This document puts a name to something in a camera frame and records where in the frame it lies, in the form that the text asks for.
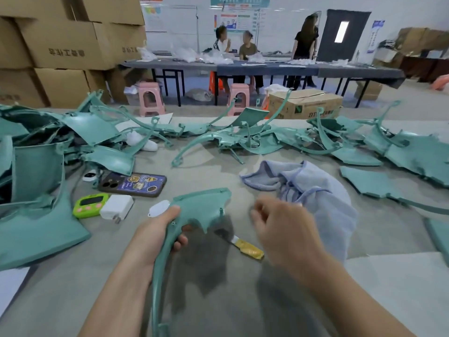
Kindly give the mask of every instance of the right hand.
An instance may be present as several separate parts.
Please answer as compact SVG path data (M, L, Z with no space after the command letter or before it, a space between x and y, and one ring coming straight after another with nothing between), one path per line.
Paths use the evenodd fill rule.
M259 197L251 219L265 252L304 286L310 287L330 254L324 249L313 216L300 204Z

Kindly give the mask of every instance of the white power adapter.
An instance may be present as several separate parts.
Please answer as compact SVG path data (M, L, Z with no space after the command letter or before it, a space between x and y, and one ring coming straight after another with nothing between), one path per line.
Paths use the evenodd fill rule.
M116 220L119 223L128 214L134 203L130 195L111 195L100 209L100 216L106 220Z

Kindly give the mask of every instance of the black table leg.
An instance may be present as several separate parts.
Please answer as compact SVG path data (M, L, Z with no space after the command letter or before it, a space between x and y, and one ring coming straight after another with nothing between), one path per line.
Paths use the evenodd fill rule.
M182 96L185 96L185 87L184 87L184 70L181 70L181 82L182 82Z
M215 106L218 105L218 75L216 72L214 72L214 79L215 79Z
M341 96L344 97L344 94L346 93L346 89L348 88L349 82L351 81L351 78L348 78L346 80L346 84L344 85L343 91L341 92Z
M341 83L343 82L343 78L340 78L340 82L338 83L337 91L335 94L338 94L338 91L340 90Z
M176 95L178 96L178 106L181 107L181 92L179 90L178 71L175 71L176 80Z
M365 91L368 88L368 84L369 84L369 80L367 80L365 85L363 86L363 90L362 90L362 93L360 94L359 100L357 101L356 108L359 107L360 102L362 101L363 95L365 94Z
M165 76L165 70L162 70L162 76L163 76L163 78L164 78L165 95L168 97L167 78L166 78L166 76Z

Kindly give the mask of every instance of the light blue towel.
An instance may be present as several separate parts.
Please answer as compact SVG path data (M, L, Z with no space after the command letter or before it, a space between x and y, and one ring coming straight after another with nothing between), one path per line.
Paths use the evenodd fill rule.
M240 177L251 188L276 190L281 200L301 203L314 215L326 250L337 260L345 261L356 229L357 211L339 181L308 161L262 161L258 171Z

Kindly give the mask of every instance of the woman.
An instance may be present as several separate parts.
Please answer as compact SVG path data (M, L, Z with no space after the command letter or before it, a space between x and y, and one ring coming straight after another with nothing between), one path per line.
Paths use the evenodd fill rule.
M246 30L243 34L243 45L240 46L239 56L240 60L248 60L248 56L252 56L257 53L257 46L251 42L253 35L250 31ZM255 75L255 90L257 94L260 94L260 89L264 87L264 77L261 75ZM245 76L234 76L234 83L244 84Z
M303 27L301 31L296 34L295 44L293 45L292 51L292 60L294 59L312 59L316 55L317 51L317 38L318 38L318 28L315 26L317 23L318 16L316 14L312 14L306 17L306 20L303 23ZM313 53L310 53L311 47L313 45ZM300 83L301 77L289 77L287 86L293 87L295 90L301 86ZM312 88L317 87L313 83L312 78L309 76L306 78L307 86Z
M220 52L229 52L231 50L231 39L228 39L228 31L225 26L221 25L215 30L217 40L214 44L214 49ZM223 82L225 92L229 94L229 85L227 77L220 77Z

